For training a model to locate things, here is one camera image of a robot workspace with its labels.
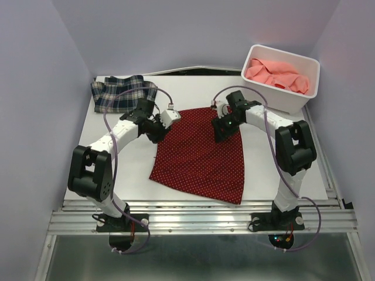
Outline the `red polka dot skirt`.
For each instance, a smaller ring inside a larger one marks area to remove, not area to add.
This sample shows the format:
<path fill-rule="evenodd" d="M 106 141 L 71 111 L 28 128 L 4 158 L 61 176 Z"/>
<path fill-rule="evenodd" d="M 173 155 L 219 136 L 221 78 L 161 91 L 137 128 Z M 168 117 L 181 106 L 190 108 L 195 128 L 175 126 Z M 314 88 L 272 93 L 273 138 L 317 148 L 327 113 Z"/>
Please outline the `red polka dot skirt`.
<path fill-rule="evenodd" d="M 214 140 L 210 108 L 186 109 L 158 143 L 150 180 L 185 193 L 241 204 L 245 183 L 241 133 Z"/>

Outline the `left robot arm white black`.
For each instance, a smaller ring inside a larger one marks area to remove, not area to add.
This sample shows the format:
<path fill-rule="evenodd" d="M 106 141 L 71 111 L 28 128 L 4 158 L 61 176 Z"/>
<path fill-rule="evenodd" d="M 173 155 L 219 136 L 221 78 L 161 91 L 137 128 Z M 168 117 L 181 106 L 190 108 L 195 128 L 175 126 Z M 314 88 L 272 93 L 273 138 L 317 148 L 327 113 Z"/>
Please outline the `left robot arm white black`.
<path fill-rule="evenodd" d="M 99 231 L 123 231 L 133 222 L 129 205 L 114 192 L 113 164 L 118 154 L 130 142 L 146 135 L 152 143 L 159 143 L 180 120 L 180 114 L 170 104 L 168 109 L 154 115 L 153 101 L 141 98 L 136 108 L 123 114 L 108 133 L 89 146 L 78 145 L 72 154 L 68 189 L 94 203 L 103 213 L 93 217 Z"/>

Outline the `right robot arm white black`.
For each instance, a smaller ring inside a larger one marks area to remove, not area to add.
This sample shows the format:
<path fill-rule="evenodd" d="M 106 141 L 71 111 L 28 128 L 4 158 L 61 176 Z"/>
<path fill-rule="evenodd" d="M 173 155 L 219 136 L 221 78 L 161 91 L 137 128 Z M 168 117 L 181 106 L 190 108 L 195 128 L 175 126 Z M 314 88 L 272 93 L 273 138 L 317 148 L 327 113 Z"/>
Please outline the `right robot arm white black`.
<path fill-rule="evenodd" d="M 317 158 L 308 123 L 292 121 L 268 110 L 265 103 L 248 101 L 241 91 L 230 93 L 225 102 L 211 101 L 217 116 L 212 120 L 214 140 L 226 141 L 247 124 L 264 131 L 279 174 L 279 186 L 271 211 L 258 215 L 255 226 L 265 224 L 283 228 L 302 224 L 298 199 L 307 170 Z"/>

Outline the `plaid folded skirt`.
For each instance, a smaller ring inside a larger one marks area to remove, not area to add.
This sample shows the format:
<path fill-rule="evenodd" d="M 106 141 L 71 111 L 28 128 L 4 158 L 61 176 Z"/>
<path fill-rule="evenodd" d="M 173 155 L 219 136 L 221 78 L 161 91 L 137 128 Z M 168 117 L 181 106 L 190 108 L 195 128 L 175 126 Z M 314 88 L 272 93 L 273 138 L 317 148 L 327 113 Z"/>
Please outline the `plaid folded skirt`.
<path fill-rule="evenodd" d="M 155 101 L 157 86 L 144 80 L 142 75 L 128 78 L 106 77 L 104 82 L 93 81 L 90 84 L 94 101 L 94 112 L 104 113 L 108 103 L 113 103 L 108 113 L 130 113 L 137 107 L 140 98 Z"/>

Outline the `white plastic bin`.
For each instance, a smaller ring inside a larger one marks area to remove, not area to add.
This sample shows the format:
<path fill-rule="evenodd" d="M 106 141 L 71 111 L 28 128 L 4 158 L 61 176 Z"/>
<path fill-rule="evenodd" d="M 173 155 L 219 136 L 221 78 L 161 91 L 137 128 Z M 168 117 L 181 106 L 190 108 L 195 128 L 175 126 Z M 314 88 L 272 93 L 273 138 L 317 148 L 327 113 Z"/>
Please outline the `white plastic bin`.
<path fill-rule="evenodd" d="M 264 59 L 270 61 L 283 61 L 293 65 L 296 70 L 309 78 L 309 91 L 307 94 L 298 94 L 292 91 L 261 84 L 245 78 L 245 71 L 250 66 L 251 59 Z M 272 47 L 255 44 L 251 46 L 247 58 L 244 62 L 241 76 L 245 85 L 258 90 L 268 101 L 271 108 L 295 114 L 302 109 L 305 104 L 316 97 L 319 85 L 321 65 L 310 57 L 285 52 Z"/>

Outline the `pink skirt in bin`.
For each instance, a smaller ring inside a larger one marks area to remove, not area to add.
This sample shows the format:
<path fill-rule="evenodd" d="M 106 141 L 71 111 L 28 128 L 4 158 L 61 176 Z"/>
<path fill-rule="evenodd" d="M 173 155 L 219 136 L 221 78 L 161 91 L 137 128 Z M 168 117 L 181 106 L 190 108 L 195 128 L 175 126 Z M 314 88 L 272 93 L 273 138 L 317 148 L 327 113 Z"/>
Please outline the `pink skirt in bin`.
<path fill-rule="evenodd" d="M 298 94 L 307 94 L 309 78 L 300 74 L 296 68 L 283 61 L 251 59 L 245 71 L 245 78 Z"/>

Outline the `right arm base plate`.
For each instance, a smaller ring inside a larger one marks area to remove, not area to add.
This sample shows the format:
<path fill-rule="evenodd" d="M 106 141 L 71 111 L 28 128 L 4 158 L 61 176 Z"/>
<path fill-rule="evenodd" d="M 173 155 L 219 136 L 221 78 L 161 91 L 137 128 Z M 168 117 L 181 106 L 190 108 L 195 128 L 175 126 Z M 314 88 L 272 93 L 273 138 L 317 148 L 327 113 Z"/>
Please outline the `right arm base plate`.
<path fill-rule="evenodd" d="M 271 213 L 252 213 L 252 220 L 248 223 L 251 232 L 268 231 L 281 232 L 286 230 L 302 231 L 305 229 L 302 214 L 272 215 Z"/>

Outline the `aluminium rail frame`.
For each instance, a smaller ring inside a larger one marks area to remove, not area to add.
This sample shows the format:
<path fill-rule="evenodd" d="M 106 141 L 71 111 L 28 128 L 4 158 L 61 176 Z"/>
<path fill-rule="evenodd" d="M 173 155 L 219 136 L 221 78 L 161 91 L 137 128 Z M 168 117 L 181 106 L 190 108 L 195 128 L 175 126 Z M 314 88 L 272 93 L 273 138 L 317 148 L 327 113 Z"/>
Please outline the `aluminium rail frame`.
<path fill-rule="evenodd" d="M 250 232 L 252 213 L 268 211 L 278 176 L 263 132 L 245 127 L 246 187 L 240 205 L 171 190 L 148 180 L 156 146 L 143 137 L 119 157 L 116 192 L 133 213 L 147 213 L 152 238 L 138 255 L 117 255 L 96 231 L 95 206 L 67 192 L 50 219 L 36 280 L 368 280 L 355 212 L 344 207 L 326 157 L 305 178 L 305 230 L 282 253 L 268 235 Z M 317 227 L 321 228 L 314 237 Z"/>

